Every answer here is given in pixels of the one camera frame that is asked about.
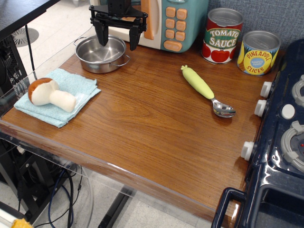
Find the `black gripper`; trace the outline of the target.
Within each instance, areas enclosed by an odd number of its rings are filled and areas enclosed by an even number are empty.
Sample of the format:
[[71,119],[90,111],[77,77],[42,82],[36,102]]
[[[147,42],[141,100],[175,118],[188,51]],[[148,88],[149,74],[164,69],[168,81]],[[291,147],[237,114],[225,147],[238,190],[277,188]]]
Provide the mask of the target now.
[[92,3],[91,22],[99,43],[104,47],[108,42],[108,27],[129,29],[130,50],[134,51],[142,31],[147,29],[148,14],[132,6],[130,0],[103,0]]

